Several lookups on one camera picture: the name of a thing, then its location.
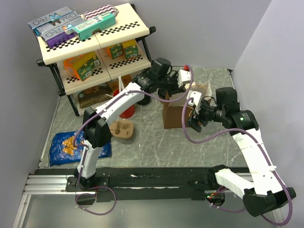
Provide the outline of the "brown pulp cup carrier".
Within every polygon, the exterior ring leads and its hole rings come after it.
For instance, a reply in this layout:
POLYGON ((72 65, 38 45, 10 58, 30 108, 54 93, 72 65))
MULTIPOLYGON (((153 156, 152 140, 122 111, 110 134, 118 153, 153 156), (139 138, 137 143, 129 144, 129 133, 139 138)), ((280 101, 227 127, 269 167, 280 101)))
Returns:
POLYGON ((110 124, 110 132, 113 137, 129 140, 133 136, 134 125, 130 121, 120 120, 110 124))

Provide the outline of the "brown paper takeout bag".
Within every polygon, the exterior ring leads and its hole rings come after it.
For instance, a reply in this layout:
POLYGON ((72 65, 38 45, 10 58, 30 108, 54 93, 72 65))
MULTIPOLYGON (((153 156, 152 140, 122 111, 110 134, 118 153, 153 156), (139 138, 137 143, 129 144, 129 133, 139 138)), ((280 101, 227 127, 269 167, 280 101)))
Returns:
MULTIPOLYGON (((202 96, 212 96, 210 81, 203 84, 192 83, 191 91, 202 93, 202 96)), ((182 128, 181 116, 182 109, 186 102, 187 96, 177 102, 162 103, 162 120, 164 129, 182 128)))

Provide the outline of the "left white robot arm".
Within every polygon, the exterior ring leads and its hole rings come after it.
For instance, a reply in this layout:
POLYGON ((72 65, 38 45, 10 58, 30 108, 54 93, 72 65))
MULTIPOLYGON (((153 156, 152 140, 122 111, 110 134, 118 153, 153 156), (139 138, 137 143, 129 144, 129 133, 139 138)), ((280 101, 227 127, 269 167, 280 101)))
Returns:
POLYGON ((147 97, 154 97, 157 89, 168 93, 183 92, 185 85, 193 82, 193 71, 185 65, 176 76, 170 76, 171 63, 165 58, 157 58, 149 68, 136 75, 118 95, 96 109, 87 108, 80 128, 84 132, 83 144, 73 141, 74 147, 82 147, 83 153, 75 169, 77 186, 81 190, 92 189, 95 181, 96 163, 100 149, 112 138, 110 125, 129 107, 147 97))

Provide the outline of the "black coffee cup lids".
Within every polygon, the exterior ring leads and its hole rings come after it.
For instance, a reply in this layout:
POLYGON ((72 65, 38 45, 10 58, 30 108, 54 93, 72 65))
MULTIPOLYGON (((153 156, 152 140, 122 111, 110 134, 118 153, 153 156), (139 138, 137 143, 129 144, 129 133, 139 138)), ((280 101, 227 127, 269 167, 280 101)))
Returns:
POLYGON ((148 105, 150 103, 150 99, 143 99, 139 102, 137 102, 138 105, 142 105, 142 106, 145 106, 145 105, 148 105))

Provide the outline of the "brown paper coffee cup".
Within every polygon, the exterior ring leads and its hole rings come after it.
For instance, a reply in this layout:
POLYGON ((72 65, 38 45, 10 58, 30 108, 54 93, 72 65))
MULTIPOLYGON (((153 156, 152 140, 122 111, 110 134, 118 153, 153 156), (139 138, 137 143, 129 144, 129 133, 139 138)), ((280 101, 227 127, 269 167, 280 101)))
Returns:
POLYGON ((165 89, 158 89, 158 92, 157 92, 158 96, 160 99, 162 100, 167 100, 167 90, 165 89))

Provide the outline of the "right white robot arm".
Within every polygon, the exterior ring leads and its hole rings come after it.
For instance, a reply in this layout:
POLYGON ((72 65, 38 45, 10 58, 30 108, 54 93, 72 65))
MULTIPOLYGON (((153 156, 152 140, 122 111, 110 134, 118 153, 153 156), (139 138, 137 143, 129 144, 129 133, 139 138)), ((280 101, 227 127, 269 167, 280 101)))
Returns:
POLYGON ((279 177, 266 152, 257 120, 250 110, 241 110, 237 91, 232 87, 217 89, 215 106, 211 106, 202 93, 190 90, 184 112, 187 107, 192 107, 193 112, 187 121, 182 120, 183 129, 189 126, 201 132, 209 122, 221 123, 223 132, 229 133, 240 148, 252 177, 252 181, 247 181, 227 166, 218 165, 209 169, 208 185, 212 189, 231 190, 243 200, 245 209, 253 217, 288 205, 286 220, 289 221, 296 192, 279 177))

